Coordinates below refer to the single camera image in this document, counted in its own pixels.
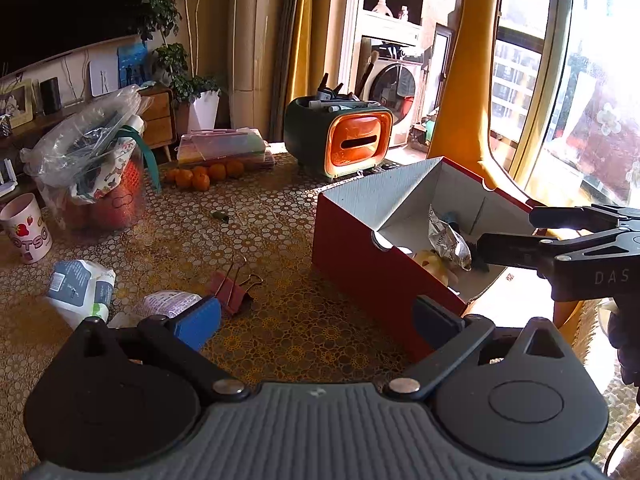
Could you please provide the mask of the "blue picture card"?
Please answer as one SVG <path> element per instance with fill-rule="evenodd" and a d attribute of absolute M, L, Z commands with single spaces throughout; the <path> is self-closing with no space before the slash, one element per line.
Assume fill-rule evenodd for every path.
<path fill-rule="evenodd" d="M 145 44 L 128 44 L 117 48 L 118 84 L 125 88 L 136 84 L 142 86 L 149 79 L 149 70 L 146 66 L 148 49 Z"/>

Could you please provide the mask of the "clear plastic bag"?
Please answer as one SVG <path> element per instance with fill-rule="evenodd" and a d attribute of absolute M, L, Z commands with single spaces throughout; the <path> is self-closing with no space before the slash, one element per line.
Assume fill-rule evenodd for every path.
<path fill-rule="evenodd" d="M 25 174 L 39 185 L 67 188 L 98 168 L 122 139 L 140 134 L 130 119 L 145 107 L 135 84 L 102 96 L 67 117 L 46 133 L 33 148 L 20 153 Z"/>

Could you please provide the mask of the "purple white bread packet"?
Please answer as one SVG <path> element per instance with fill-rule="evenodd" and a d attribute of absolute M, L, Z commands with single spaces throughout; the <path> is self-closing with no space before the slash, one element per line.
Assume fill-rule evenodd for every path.
<path fill-rule="evenodd" d="M 110 322 L 109 328 L 127 328 L 136 326 L 144 318 L 151 315 L 165 315 L 174 318 L 187 308 L 192 307 L 202 297 L 193 292 L 180 292 L 180 290 L 161 290 L 145 296 L 133 307 L 128 307 L 118 312 Z"/>

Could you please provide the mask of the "photo frame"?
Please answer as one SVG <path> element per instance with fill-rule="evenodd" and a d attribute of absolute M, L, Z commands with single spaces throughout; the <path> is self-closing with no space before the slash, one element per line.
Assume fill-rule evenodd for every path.
<path fill-rule="evenodd" d="M 2 84 L 0 91 L 1 115 L 9 118 L 12 129 L 26 125 L 34 119 L 34 92 L 30 80 Z"/>

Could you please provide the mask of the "white router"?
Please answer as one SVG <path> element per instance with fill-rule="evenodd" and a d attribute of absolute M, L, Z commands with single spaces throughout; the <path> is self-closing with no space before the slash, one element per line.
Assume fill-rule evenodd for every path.
<path fill-rule="evenodd" d="M 12 165 L 12 160 L 5 158 L 0 167 L 0 196 L 12 193 L 17 187 L 17 177 Z"/>

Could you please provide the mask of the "cartoon face plush pouch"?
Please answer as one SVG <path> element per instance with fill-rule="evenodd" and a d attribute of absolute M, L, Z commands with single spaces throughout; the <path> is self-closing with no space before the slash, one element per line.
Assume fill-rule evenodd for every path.
<path fill-rule="evenodd" d="M 458 277 L 449 269 L 445 260 L 439 257 L 434 250 L 420 250 L 413 257 L 413 260 L 422 266 L 422 269 L 431 274 L 433 278 L 440 281 L 444 286 L 458 284 Z"/>

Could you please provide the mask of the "white blue tissue pack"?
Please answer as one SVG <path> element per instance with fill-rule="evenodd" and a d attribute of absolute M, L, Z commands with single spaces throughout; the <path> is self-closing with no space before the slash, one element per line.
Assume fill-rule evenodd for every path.
<path fill-rule="evenodd" d="M 108 320 L 116 274 L 88 260 L 55 263 L 44 295 L 50 306 L 74 330 L 85 318 Z"/>

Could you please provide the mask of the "white pot green plant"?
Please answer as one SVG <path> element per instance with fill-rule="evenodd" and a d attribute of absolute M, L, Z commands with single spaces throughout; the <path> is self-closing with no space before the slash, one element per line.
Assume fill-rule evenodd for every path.
<path fill-rule="evenodd" d="M 215 127 L 220 88 L 215 78 L 200 71 L 200 7 L 202 0 L 141 0 L 137 27 L 145 44 L 154 37 L 160 45 L 152 54 L 152 73 L 171 92 L 171 102 L 184 114 L 185 133 Z"/>

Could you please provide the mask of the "white washing machine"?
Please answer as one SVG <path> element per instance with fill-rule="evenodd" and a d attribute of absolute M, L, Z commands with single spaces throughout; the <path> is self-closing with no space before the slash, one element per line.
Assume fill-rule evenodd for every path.
<path fill-rule="evenodd" d="M 356 92 L 393 115 L 390 147 L 406 145 L 420 110 L 425 82 L 425 50 L 402 42 L 363 36 L 360 41 Z"/>

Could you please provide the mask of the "orange mandarin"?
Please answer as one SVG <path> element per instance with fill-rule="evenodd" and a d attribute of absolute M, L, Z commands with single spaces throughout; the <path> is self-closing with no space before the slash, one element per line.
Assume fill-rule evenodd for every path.
<path fill-rule="evenodd" d="M 226 180 L 227 168 L 225 164 L 211 164 L 207 168 L 209 180 L 212 182 L 220 182 Z"/>
<path fill-rule="evenodd" d="M 189 169 L 178 169 L 175 174 L 175 185 L 182 190 L 192 188 L 194 173 Z"/>
<path fill-rule="evenodd" d="M 230 159 L 226 162 L 226 175 L 229 179 L 239 179 L 244 172 L 245 167 L 240 160 Z"/>
<path fill-rule="evenodd" d="M 192 188 L 195 191 L 206 192 L 210 187 L 210 180 L 208 174 L 202 174 L 201 172 L 194 172 L 191 180 Z"/>

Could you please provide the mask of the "black speaker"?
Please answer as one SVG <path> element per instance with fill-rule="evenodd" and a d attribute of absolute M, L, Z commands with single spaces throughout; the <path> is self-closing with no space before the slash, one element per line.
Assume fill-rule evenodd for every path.
<path fill-rule="evenodd" d="M 42 112 L 46 116 L 56 114 L 62 110 L 60 87 L 58 78 L 53 77 L 41 81 L 39 84 Z"/>

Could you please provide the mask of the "yellow giraffe figure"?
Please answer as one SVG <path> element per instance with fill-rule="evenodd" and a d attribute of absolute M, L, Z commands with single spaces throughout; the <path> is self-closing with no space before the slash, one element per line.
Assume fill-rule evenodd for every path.
<path fill-rule="evenodd" d="M 461 0 L 449 74 L 432 137 L 430 155 L 471 171 L 488 190 L 528 206 L 527 196 L 492 157 L 489 145 L 492 63 L 498 0 Z"/>

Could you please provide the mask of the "red white cardboard box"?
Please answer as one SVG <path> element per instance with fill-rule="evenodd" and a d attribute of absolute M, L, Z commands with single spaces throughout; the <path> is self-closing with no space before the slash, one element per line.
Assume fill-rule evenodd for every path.
<path fill-rule="evenodd" d="M 532 234 L 529 206 L 446 158 L 386 170 L 320 193 L 314 220 L 312 264 L 343 295 L 418 362 L 431 348 L 413 326 L 417 296 L 455 314 L 487 316 L 498 326 L 522 327 L 552 318 L 551 287 L 533 270 L 490 266 L 454 270 L 443 285 L 413 257 L 430 249 L 428 215 L 452 214 L 474 242 L 485 232 Z"/>

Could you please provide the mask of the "yellow curtain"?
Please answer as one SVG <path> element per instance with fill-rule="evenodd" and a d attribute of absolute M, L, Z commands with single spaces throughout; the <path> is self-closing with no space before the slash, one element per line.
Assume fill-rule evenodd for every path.
<path fill-rule="evenodd" d="M 283 0 L 272 81 L 270 139 L 281 142 L 286 107 L 306 96 L 310 71 L 312 0 Z"/>

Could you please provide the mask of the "silver foil snack pouch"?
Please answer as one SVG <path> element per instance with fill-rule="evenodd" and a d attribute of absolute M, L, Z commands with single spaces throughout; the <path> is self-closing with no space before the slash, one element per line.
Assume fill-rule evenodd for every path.
<path fill-rule="evenodd" d="M 472 270 L 472 254 L 465 239 L 450 224 L 439 218 L 433 207 L 428 208 L 427 236 L 439 257 L 462 270 Z"/>

